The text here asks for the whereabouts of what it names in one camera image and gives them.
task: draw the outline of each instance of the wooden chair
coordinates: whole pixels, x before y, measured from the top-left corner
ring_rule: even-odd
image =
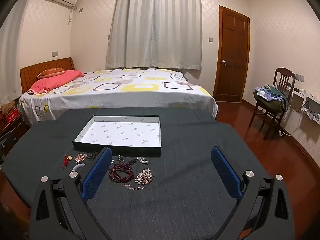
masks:
[[[276,69],[276,73],[275,73],[275,77],[273,79],[273,85],[275,86],[276,85],[276,77],[277,77],[277,73],[280,72],[281,76],[280,76],[280,81],[279,81],[279,84],[276,86],[277,89],[283,93],[286,92],[287,90],[287,87],[288,87],[288,81],[289,81],[289,78],[292,77],[293,78],[293,82],[292,82],[292,85],[291,85],[291,88],[289,90],[289,94],[288,94],[288,101],[290,100],[291,98],[291,95],[293,93],[293,88],[294,88],[294,83],[296,81],[296,76],[295,74],[289,70],[289,69],[286,69],[286,68],[277,68]],[[257,100],[256,98],[256,101],[257,101],[257,104],[256,104],[256,107],[255,107],[255,111],[253,112],[253,115],[252,115],[252,118],[251,118],[251,121],[249,123],[249,127],[251,127],[252,125],[252,122],[253,122],[253,119],[255,117],[256,114],[258,115],[261,115],[263,116],[263,122],[262,122],[262,125],[260,127],[260,131],[262,130],[265,122],[266,122],[266,119],[268,117],[268,115],[271,116],[272,120],[270,122],[270,125],[269,125],[269,128],[267,130],[267,133],[265,135],[265,137],[263,138],[264,140],[267,140],[268,136],[269,136],[269,133],[271,131],[271,129],[274,127],[274,126],[280,126],[280,123],[282,121],[282,118],[283,118],[283,115],[284,115],[284,112],[279,112],[279,111],[274,111],[273,109],[270,109],[267,105],[267,101],[265,99],[263,99],[262,97],[259,97],[259,100]],[[261,113],[260,111],[258,111],[258,106],[260,106],[261,108],[263,108],[266,112],[265,113]]]

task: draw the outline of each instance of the wooden headboard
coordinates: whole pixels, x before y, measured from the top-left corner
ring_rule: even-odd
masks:
[[[62,68],[64,70],[75,70],[71,57],[51,60],[29,67],[20,69],[21,87],[22,92],[25,93],[28,89],[38,80],[37,75],[46,69]]]

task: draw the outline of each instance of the nightstand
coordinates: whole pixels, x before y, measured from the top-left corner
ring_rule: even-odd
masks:
[[[27,132],[28,129],[29,127],[26,126],[25,122],[22,120],[21,114],[17,116],[13,121],[11,121],[9,124],[7,124],[4,121],[4,118],[0,120],[0,137],[11,131],[14,138],[13,143],[4,143],[0,145],[4,152],[4,156],[8,154],[11,148]]]

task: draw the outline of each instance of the wooden door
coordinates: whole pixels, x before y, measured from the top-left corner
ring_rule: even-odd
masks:
[[[213,97],[216,101],[241,102],[247,78],[250,19],[219,6],[219,54]]]

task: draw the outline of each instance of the red bead bracelet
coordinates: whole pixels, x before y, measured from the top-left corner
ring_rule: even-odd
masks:
[[[128,174],[127,177],[122,177],[120,176],[117,171],[121,171],[123,173]],[[116,164],[112,167],[112,169],[109,171],[109,178],[117,183],[127,183],[130,180],[132,180],[134,178],[133,175],[133,170],[130,164],[123,164],[123,163],[119,163]]]

